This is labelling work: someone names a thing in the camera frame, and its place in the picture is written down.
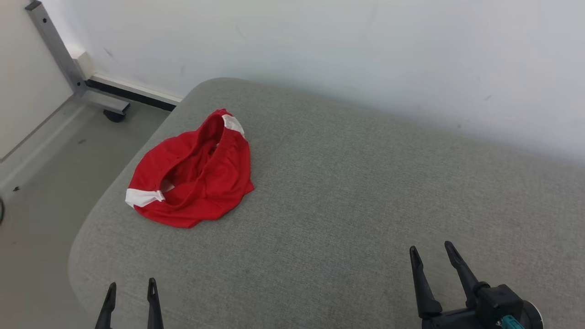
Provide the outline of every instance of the red fabric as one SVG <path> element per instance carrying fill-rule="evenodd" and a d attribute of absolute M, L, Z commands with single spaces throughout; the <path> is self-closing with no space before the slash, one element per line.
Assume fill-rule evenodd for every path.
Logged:
<path fill-rule="evenodd" d="M 238 131 L 225 128 L 225 109 L 212 113 L 196 131 L 169 138 L 145 154 L 129 189 L 174 188 L 165 200 L 134 206 L 142 216 L 181 228 L 217 220 L 254 190 L 250 181 L 250 146 Z"/>

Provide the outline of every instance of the gray upholstered cushion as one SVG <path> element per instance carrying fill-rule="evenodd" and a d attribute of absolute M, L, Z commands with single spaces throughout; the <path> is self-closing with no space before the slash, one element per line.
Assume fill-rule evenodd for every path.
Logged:
<path fill-rule="evenodd" d="M 227 108 L 256 190 L 219 221 L 176 229 L 124 202 L 163 139 Z M 408 248 L 445 310 L 464 306 L 443 249 L 508 284 L 551 327 L 585 323 L 585 170 L 417 128 L 295 91 L 220 78 L 191 92 L 100 199 L 71 250 L 71 285 L 114 328 L 146 328 L 153 276 L 166 328 L 417 328 Z"/>

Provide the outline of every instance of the white trim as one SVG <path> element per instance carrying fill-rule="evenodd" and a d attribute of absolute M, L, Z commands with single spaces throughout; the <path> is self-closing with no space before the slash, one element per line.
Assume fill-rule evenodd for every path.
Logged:
<path fill-rule="evenodd" d="M 223 126 L 224 127 L 231 129 L 231 130 L 235 130 L 235 131 L 241 133 L 242 137 L 246 138 L 244 136 L 244 128 L 242 128 L 242 125 L 240 124 L 238 119 L 234 118 L 233 116 L 231 116 L 229 114 L 224 114 L 221 117 L 223 119 Z"/>
<path fill-rule="evenodd" d="M 135 205 L 138 207 L 144 207 L 147 204 L 155 201 L 163 201 L 164 195 L 161 191 L 142 191 L 137 189 L 126 190 L 126 203 L 134 208 Z"/>
<path fill-rule="evenodd" d="M 135 92 L 139 95 L 154 98 L 155 100 L 163 101 L 173 105 L 179 105 L 179 103 L 183 100 L 180 97 L 171 96 L 160 91 L 148 89 L 146 87 L 142 87 L 141 85 L 129 83 L 119 78 L 108 77 L 101 73 L 95 73 L 91 79 L 99 83 L 111 85 L 126 91 Z"/>

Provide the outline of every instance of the teal component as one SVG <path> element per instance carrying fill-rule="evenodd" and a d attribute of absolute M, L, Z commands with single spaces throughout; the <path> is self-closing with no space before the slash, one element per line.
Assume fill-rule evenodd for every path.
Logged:
<path fill-rule="evenodd" d="M 513 316 L 505 316 L 502 318 L 502 329 L 524 329 L 524 327 Z"/>

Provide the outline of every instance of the white baseboard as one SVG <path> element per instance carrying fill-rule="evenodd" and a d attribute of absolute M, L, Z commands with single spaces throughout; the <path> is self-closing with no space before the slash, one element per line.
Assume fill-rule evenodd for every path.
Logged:
<path fill-rule="evenodd" d="M 8 201 L 24 186 L 95 111 L 71 97 L 0 163 L 0 196 Z"/>
<path fill-rule="evenodd" d="M 150 97 L 150 98 L 153 98 L 155 100 L 159 100 L 159 101 L 173 104 L 173 105 L 178 105 L 183 100 L 182 98 L 167 95 L 167 94 L 162 93 L 160 91 L 148 89 L 146 87 L 142 87 L 140 85 L 129 83 L 127 81 L 123 81 L 123 80 L 118 79 L 118 78 L 108 77 L 108 76 L 105 76 L 101 73 L 95 73 L 91 77 L 91 79 L 94 81 L 97 81 L 99 83 L 111 85 L 111 86 L 116 87 L 116 88 L 120 88 L 120 89 L 123 89 L 126 91 L 131 91 L 131 92 L 134 92 L 136 94 Z"/>

